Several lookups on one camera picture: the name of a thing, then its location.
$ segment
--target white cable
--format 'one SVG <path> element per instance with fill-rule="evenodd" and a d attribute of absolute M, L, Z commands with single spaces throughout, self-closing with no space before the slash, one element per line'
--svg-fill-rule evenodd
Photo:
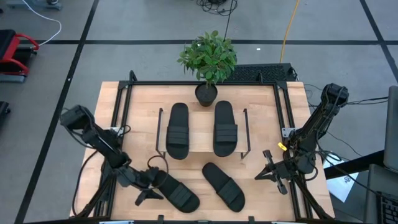
<path fill-rule="evenodd" d="M 58 35 L 58 34 L 61 32 L 61 30 L 62 30 L 62 24 L 61 24 L 60 21 L 58 21 L 58 20 L 56 20 L 56 19 L 51 19 L 51 18 L 48 18 L 48 17 L 45 17 L 45 16 L 40 15 L 39 13 L 35 12 L 35 11 L 31 8 L 31 6 L 28 5 L 28 4 L 25 2 L 25 0 L 22 0 L 22 1 L 23 1 L 23 2 L 26 4 L 26 6 L 27 6 L 32 12 L 34 12 L 36 15 L 40 16 L 41 18 L 50 20 L 50 21 L 58 22 L 58 24 L 60 24 L 60 29 L 58 30 L 58 32 L 57 32 L 56 34 L 54 34 L 51 38 L 49 38 L 48 40 L 46 40 L 45 42 L 42 42 L 41 44 L 39 44 L 39 46 L 41 46 L 41 45 L 43 45 L 43 44 L 46 44 L 48 41 L 52 40 L 56 35 Z"/>

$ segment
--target yellow cable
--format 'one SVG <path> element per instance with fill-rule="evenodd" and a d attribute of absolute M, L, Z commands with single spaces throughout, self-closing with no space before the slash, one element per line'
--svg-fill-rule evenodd
<path fill-rule="evenodd" d="M 297 10 L 297 6 L 299 6 L 299 2 L 300 2 L 300 0 L 296 1 L 296 6 L 294 7 L 294 11 L 293 11 L 292 17 L 290 18 L 289 25 L 287 26 L 287 30 L 286 30 L 285 38 L 284 38 L 284 43 L 282 44 L 282 51 L 280 53 L 279 63 L 282 63 L 282 60 L 284 58 L 286 38 L 287 38 L 287 36 L 289 34 L 290 26 L 292 25 L 294 15 L 296 15 L 296 10 Z"/>

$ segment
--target white paper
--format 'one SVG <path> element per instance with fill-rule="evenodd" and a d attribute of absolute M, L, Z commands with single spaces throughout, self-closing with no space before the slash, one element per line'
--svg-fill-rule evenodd
<path fill-rule="evenodd" d="M 337 165 L 337 164 L 344 162 L 344 161 L 336 161 L 331 156 L 328 156 L 327 160 L 330 161 L 333 165 Z M 330 167 L 330 163 L 327 160 L 325 160 L 325 162 L 323 164 L 324 169 Z M 358 173 L 350 174 L 350 176 L 352 176 L 354 179 L 356 179 L 358 176 Z M 337 177 L 334 179 L 330 179 L 330 180 L 327 180 L 326 182 L 328 184 L 329 192 L 331 194 L 333 194 L 336 198 L 341 200 L 342 202 L 346 201 L 348 194 L 354 185 L 354 181 L 347 175 L 342 176 L 342 177 Z"/>

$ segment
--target wooden table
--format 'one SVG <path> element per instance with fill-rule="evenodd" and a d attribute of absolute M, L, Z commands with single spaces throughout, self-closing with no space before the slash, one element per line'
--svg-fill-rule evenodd
<path fill-rule="evenodd" d="M 95 111 L 95 120 L 101 127 L 109 127 L 114 108 L 118 82 L 104 82 L 99 93 Z M 212 152 L 190 152 L 182 161 L 167 157 L 170 166 L 170 175 L 183 182 L 189 189 L 196 193 L 200 199 L 199 209 L 193 213 L 182 213 L 175 209 L 167 200 L 145 200 L 139 207 L 134 201 L 140 191 L 134 187 L 122 188 L 116 186 L 114 204 L 111 218 L 114 220 L 156 220 L 158 215 L 164 215 L 165 220 L 213 220 L 213 221 L 245 221 L 248 216 L 254 216 L 256 221 L 293 221 L 294 212 L 290 194 L 282 195 L 276 183 L 269 180 L 254 180 L 266 163 L 262 155 L 265 149 L 271 150 L 274 162 L 282 160 L 282 150 L 277 146 L 281 141 L 280 127 L 277 117 L 274 91 L 271 86 L 217 86 L 218 96 L 212 106 L 205 108 L 199 105 L 195 98 L 196 86 L 165 86 L 165 85 L 134 85 L 132 88 L 131 102 L 127 124 L 131 126 L 130 133 L 125 135 L 123 151 L 132 159 L 131 166 L 137 170 L 147 168 L 147 160 L 156 155 L 155 140 L 159 108 L 169 113 L 174 103 L 184 102 L 188 105 L 189 112 L 214 111 L 216 101 L 228 100 L 234 112 L 240 113 L 248 109 L 251 152 L 241 160 L 239 153 L 228 157 L 217 157 Z M 303 83 L 288 83 L 290 103 L 296 127 L 301 127 L 310 111 L 307 104 Z M 280 100 L 284 112 L 284 121 L 287 122 L 287 112 L 283 92 L 280 90 Z M 121 120 L 123 102 L 119 112 Z M 84 160 L 93 152 L 87 149 Z M 201 168 L 207 162 L 214 162 L 242 188 L 246 204 L 244 209 L 235 213 L 227 208 L 215 193 L 211 185 L 205 180 Z M 81 211 L 98 188 L 101 175 L 100 167 L 103 156 L 95 155 L 86 165 L 80 181 L 80 188 L 76 197 L 76 210 Z M 152 160 L 152 166 L 164 169 L 161 159 Z M 317 159 L 318 177 L 307 182 L 317 202 L 325 211 L 334 216 L 330 195 L 326 187 L 325 174 L 320 158 Z M 302 195 L 297 188 L 301 216 L 305 216 Z"/>

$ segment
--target yellow clip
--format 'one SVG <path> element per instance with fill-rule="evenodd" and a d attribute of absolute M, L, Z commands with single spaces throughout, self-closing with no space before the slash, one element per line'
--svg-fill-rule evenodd
<path fill-rule="evenodd" d="M 280 143 L 278 143 L 278 146 L 283 150 L 283 151 L 286 151 L 287 150 L 287 148 L 280 142 Z"/>

